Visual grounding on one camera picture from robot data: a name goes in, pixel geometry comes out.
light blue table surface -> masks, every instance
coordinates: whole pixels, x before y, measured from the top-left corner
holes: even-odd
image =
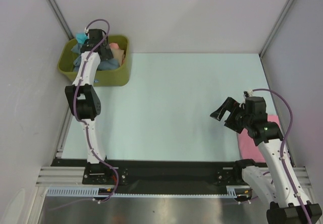
[[[132,62],[127,85],[95,88],[108,159],[240,159],[236,133],[209,115],[228,96],[241,102],[244,90],[268,88],[257,54],[134,53]],[[255,95],[265,98],[267,113],[276,114],[269,93]],[[87,158],[74,118],[62,158]]]

white wall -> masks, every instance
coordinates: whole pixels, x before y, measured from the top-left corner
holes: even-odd
[[[323,0],[296,1],[263,63],[271,88],[291,105],[289,146],[297,165],[306,166],[323,204]],[[288,111],[279,101],[278,106],[286,127]]]
[[[73,33],[105,18],[134,52],[259,53],[287,0],[56,1]]]
[[[67,41],[46,0],[0,0],[0,219],[53,153],[67,102],[57,61]]]

plastic bin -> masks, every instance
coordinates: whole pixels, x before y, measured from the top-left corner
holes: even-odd
[[[117,43],[119,48],[125,51],[124,62],[115,70],[96,71],[94,86],[123,86],[129,81],[131,71],[131,63],[129,62],[129,40],[123,35],[111,35],[109,36],[109,43],[112,42]],[[73,72],[73,62],[78,55],[71,52],[71,49],[76,44],[76,39],[72,39],[66,43],[58,62],[58,70],[71,80],[71,82],[73,82],[77,76],[77,72]]]

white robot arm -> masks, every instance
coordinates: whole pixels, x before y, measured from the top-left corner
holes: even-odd
[[[72,114],[82,125],[87,139],[87,162],[98,164],[106,158],[105,151],[97,133],[95,117],[101,112],[101,103],[93,88],[94,77],[101,60],[113,58],[106,36],[100,29],[88,30],[89,39],[81,48],[81,65],[71,86],[65,94]]]
[[[322,215],[319,204],[313,204],[300,186],[287,155],[279,126],[267,121],[266,103],[262,97],[246,95],[239,104],[228,97],[222,106],[210,116],[218,121],[226,111],[230,112],[225,126],[241,133],[245,128],[262,153],[272,185],[255,166],[252,159],[235,162],[236,179],[246,182],[267,205],[269,224],[316,223]]]
[[[82,86],[86,86],[86,85],[90,85],[92,86],[94,83],[94,76],[96,73],[96,69],[98,67],[98,65],[100,64],[100,56],[97,52],[94,52],[90,55],[89,59],[87,60],[87,56],[90,52],[86,51],[84,53],[82,53],[81,55],[81,65],[80,65],[80,70],[77,74],[77,77],[75,79],[75,81],[73,82],[72,85],[78,85],[80,79],[81,79],[81,84],[80,87]],[[96,101],[96,105],[95,106],[99,106],[99,108],[101,108],[101,104],[99,99],[97,98]],[[82,119],[82,121],[80,121],[80,124],[82,125],[82,129],[84,132],[84,136],[85,139],[87,137],[86,134],[86,127],[88,127],[88,137],[89,137],[89,142],[91,143],[91,147],[92,149],[94,149],[96,155],[100,158],[100,159],[105,159],[106,158],[106,154],[104,151],[104,148],[102,146],[101,143],[101,139],[99,138],[100,134],[97,133],[97,128],[96,128],[96,120],[92,120],[92,119]],[[87,161],[89,163],[99,163],[98,159],[93,155],[92,150],[90,149],[90,146],[87,144]]]

pink towel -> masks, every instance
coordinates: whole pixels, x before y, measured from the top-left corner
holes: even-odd
[[[278,116],[268,115],[269,122],[276,122],[279,126]],[[246,129],[243,129],[241,134],[238,134],[238,145],[242,159],[252,158],[256,162],[265,162],[258,147],[254,145],[251,137],[248,136]]]

